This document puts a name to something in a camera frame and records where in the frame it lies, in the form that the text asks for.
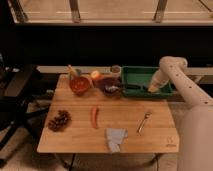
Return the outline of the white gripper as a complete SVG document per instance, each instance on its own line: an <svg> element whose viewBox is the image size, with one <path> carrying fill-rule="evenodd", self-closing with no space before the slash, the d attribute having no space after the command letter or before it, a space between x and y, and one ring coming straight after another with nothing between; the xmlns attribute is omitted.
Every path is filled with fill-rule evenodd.
<svg viewBox="0 0 213 171"><path fill-rule="evenodd" d="M156 93L160 88L164 87L169 82L168 76L158 69L152 76L148 92Z"/></svg>

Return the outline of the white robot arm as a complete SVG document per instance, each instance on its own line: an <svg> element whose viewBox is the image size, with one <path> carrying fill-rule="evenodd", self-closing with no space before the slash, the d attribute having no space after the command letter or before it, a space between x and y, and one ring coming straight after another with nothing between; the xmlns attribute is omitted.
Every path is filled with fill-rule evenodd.
<svg viewBox="0 0 213 171"><path fill-rule="evenodd" d="M171 81L189 106L180 127L177 171L213 171L213 98L184 73L187 65L183 57L162 57L148 91Z"/></svg>

